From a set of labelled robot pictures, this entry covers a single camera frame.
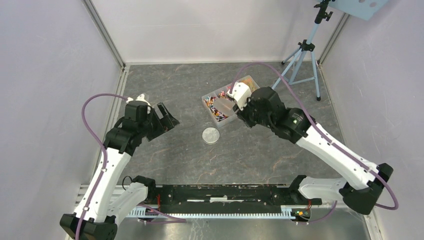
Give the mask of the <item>clear plastic scoop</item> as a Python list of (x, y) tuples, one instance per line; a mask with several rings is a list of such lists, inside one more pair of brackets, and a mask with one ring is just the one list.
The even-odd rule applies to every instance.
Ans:
[(233, 99), (224, 97), (216, 98), (213, 102), (213, 106), (216, 110), (228, 117), (236, 115), (240, 110)]

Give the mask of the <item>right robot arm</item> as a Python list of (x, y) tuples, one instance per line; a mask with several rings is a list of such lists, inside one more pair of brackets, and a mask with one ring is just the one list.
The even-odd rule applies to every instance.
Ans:
[(299, 175), (289, 189), (289, 199), (302, 204), (307, 199), (342, 201), (353, 211), (369, 215), (388, 187), (394, 169), (359, 156), (332, 137), (300, 108), (286, 108), (271, 87), (251, 91), (237, 83), (228, 96), (235, 101), (237, 117), (249, 128), (261, 125), (280, 139), (309, 151), (340, 174), (340, 178), (313, 178)]

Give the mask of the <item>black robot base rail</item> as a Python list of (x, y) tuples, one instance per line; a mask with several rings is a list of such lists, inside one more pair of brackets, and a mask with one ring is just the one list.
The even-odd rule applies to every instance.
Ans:
[(281, 206), (322, 204), (289, 184), (164, 184), (149, 190), (143, 203), (166, 214), (276, 214)]

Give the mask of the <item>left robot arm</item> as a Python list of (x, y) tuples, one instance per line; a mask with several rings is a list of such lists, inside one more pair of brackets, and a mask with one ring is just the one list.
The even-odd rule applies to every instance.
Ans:
[(155, 180), (136, 176), (112, 200), (124, 168), (143, 139), (152, 141), (179, 123), (162, 102), (153, 107), (146, 100), (129, 101), (100, 144), (103, 156), (82, 200), (73, 213), (62, 215), (63, 230), (74, 240), (113, 240), (123, 219), (139, 203), (151, 204), (157, 198)]

